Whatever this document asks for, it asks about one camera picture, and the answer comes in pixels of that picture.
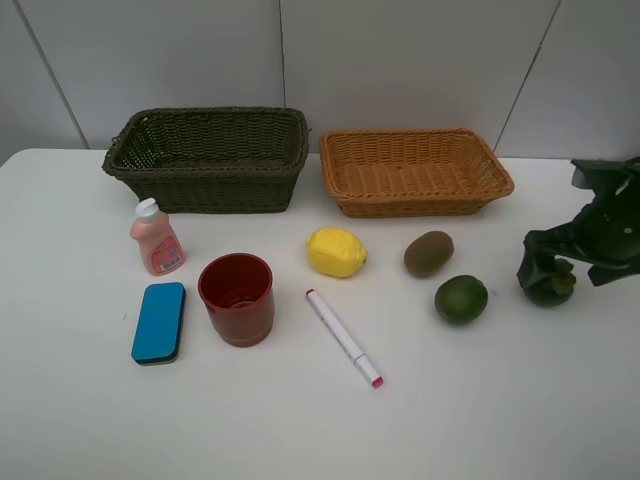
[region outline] cup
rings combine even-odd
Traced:
[[[207,265],[198,292],[220,337],[234,347],[251,347],[273,327],[272,285],[273,274],[264,260],[231,253]]]

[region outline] wicker basket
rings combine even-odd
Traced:
[[[308,150],[297,110],[160,108],[131,117],[102,168],[165,212],[280,212]]]
[[[324,181],[352,217],[464,215],[513,181],[470,130],[342,130],[320,140]]]

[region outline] pink bottle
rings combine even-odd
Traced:
[[[169,225],[169,215],[160,211],[154,198],[147,198],[136,207],[131,238],[140,244],[142,262],[151,275],[164,275],[184,263],[184,252]]]

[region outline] white marker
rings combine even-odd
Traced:
[[[344,328],[342,322],[335,316],[329,306],[324,303],[324,300],[318,295],[318,293],[312,288],[307,290],[307,300],[311,303],[311,306],[316,311],[318,316],[322,319],[322,322],[327,326],[329,331],[333,334],[338,343],[342,346],[349,358],[369,382],[373,388],[378,388],[382,385],[383,380],[380,374],[373,367],[365,353],[358,346],[358,344],[351,338],[347,329]]]

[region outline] white wall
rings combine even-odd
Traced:
[[[83,145],[14,4],[0,0],[0,165],[33,147]]]
[[[282,0],[287,105],[320,134],[471,127],[495,145],[557,0]]]
[[[497,152],[640,154],[640,2],[564,0]]]
[[[92,148],[161,106],[283,106],[278,0],[21,0]]]

